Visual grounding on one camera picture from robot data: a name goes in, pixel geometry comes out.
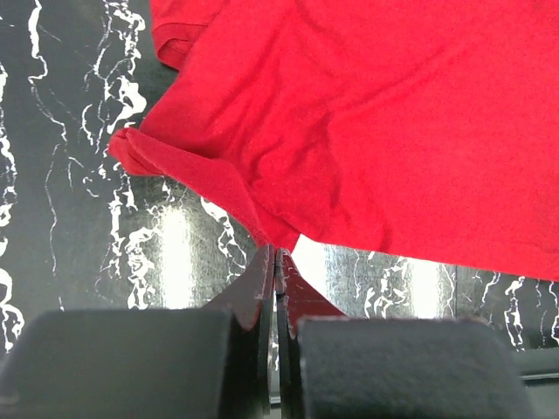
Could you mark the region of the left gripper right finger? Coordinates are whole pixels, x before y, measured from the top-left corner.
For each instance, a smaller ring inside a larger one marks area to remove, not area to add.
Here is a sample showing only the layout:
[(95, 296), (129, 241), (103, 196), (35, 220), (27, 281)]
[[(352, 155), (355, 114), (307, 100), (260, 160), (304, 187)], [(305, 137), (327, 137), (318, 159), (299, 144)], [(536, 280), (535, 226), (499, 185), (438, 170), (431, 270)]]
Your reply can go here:
[(512, 355), (470, 319), (351, 319), (276, 253), (285, 418), (533, 418)]

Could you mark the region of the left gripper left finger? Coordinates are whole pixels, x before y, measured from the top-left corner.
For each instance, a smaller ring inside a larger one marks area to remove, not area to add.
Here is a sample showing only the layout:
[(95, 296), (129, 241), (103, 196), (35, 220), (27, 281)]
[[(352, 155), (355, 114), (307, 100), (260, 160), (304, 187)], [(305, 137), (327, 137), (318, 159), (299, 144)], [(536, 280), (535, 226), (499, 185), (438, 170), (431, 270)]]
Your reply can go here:
[(1, 366), (4, 418), (261, 418), (275, 251), (205, 306), (49, 312)]

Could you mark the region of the red t shirt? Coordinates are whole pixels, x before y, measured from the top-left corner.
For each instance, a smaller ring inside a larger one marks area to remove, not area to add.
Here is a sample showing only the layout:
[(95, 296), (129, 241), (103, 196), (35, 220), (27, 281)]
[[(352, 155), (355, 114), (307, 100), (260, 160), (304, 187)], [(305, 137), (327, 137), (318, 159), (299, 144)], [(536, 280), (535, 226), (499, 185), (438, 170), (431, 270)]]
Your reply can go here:
[(259, 244), (558, 278), (555, 1), (154, 1), (175, 82), (108, 151)]

